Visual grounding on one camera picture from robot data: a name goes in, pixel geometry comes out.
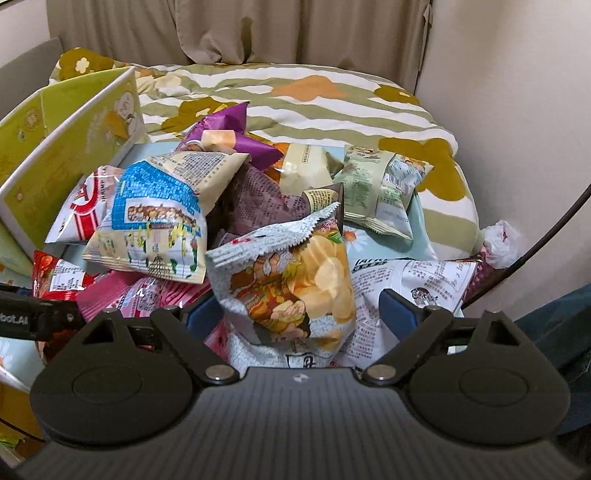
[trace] black cable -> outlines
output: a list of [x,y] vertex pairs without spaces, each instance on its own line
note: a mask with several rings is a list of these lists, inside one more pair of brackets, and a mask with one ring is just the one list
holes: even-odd
[[0,417],[0,423],[3,423],[4,425],[6,425],[9,429],[14,430],[15,432],[20,433],[21,435],[26,435],[29,438],[32,438],[33,440],[36,440],[38,442],[41,443],[45,443],[45,440],[40,439],[39,437],[36,437],[35,435],[25,432],[24,430],[21,430],[20,428],[18,428],[16,425],[13,425],[12,423],[10,423],[9,421],[4,420],[2,417]]
[[574,217],[574,214],[581,209],[581,207],[587,202],[587,200],[589,200],[589,197],[591,197],[591,184],[589,184],[587,189],[581,194],[577,201],[572,204],[572,206],[567,210],[567,212],[562,216],[562,218],[558,222],[556,222],[556,224],[550,230],[548,230],[548,232],[542,238],[540,238],[540,240],[538,240],[538,242],[533,247],[531,247],[524,255],[519,257],[509,268],[507,268],[507,270],[505,270],[499,276],[499,278],[497,278],[493,283],[488,285],[487,288],[478,292],[476,295],[465,301],[462,305],[462,308],[465,309],[466,307],[472,305],[475,301],[479,300],[484,295],[489,293],[499,283],[505,281],[516,271],[518,271],[521,267],[523,267],[531,257],[533,257],[538,251],[540,251],[545,244],[552,240],[552,237],[554,235],[560,232],[562,227],[564,227],[569,222],[569,220],[572,217]]

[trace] beige curtain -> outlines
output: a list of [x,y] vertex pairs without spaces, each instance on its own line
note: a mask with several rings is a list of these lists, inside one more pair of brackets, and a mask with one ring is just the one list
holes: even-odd
[[430,0],[47,0],[50,32],[144,65],[303,63],[413,91]]

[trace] white plastic bag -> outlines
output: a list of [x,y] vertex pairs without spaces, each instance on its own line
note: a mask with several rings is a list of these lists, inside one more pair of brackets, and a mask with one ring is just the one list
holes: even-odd
[[521,234],[504,220],[482,230],[486,263],[493,268],[509,268],[520,256]]

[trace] red and white snack bag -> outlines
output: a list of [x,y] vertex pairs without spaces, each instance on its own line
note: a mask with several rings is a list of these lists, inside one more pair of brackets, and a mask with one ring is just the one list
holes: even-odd
[[46,243],[90,240],[113,208],[113,198],[124,171],[105,165],[97,168],[86,180],[81,179],[61,207],[47,234]]
[[125,318],[146,317],[166,305],[182,308],[209,289],[207,279],[201,285],[195,285],[135,272],[113,271],[79,295],[76,301],[87,322],[105,308],[119,309]]
[[[46,300],[76,300],[78,294],[102,275],[89,275],[77,265],[36,250],[33,263],[33,296]],[[49,342],[36,342],[41,361],[47,364],[76,334],[56,332]]]
[[33,296],[47,300],[75,300],[99,275],[89,275],[77,265],[35,250]]

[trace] snack bag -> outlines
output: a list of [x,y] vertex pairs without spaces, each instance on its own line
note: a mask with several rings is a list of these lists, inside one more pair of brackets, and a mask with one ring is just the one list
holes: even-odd
[[82,179],[68,195],[45,242],[88,241],[113,208],[113,198],[124,171],[105,165]]
[[251,164],[265,170],[282,157],[272,145],[245,135],[248,102],[206,115],[197,122],[175,151],[247,153]]
[[121,177],[111,214],[82,258],[113,270],[202,283],[207,250],[204,216],[247,158],[182,152],[133,164]]
[[475,261],[357,260],[351,270],[357,325],[335,356],[333,366],[363,371],[398,343],[388,328],[397,318],[379,316],[379,294],[383,289],[391,288],[418,307],[438,305],[457,312],[477,264]]
[[345,220],[383,235],[413,239],[406,210],[433,166],[377,148],[349,147],[334,177],[345,186]]
[[334,203],[260,228],[206,254],[226,312],[230,364],[327,367],[355,326],[355,300]]
[[305,190],[330,185],[332,175],[342,168],[321,146],[295,143],[276,146],[285,156],[266,169],[265,174],[279,184],[283,195],[301,195]]
[[[91,276],[80,267],[35,250],[33,263],[33,296],[47,300],[76,300],[78,294],[91,286],[101,275]],[[41,361],[47,364],[77,332],[57,332],[49,342],[36,342]]]
[[87,322],[105,308],[117,308],[125,318],[146,317],[166,305],[183,308],[209,290],[207,279],[195,285],[113,271],[80,292],[76,303]]
[[97,277],[77,265],[35,250],[33,296],[48,300],[75,300],[78,292],[92,285]]
[[[263,172],[245,163],[228,185],[219,201],[219,214],[225,217],[223,229],[234,235],[246,235],[272,223],[301,220],[333,202],[343,201],[342,184],[306,190],[301,195],[283,195],[279,185]],[[337,209],[339,230],[343,209]]]

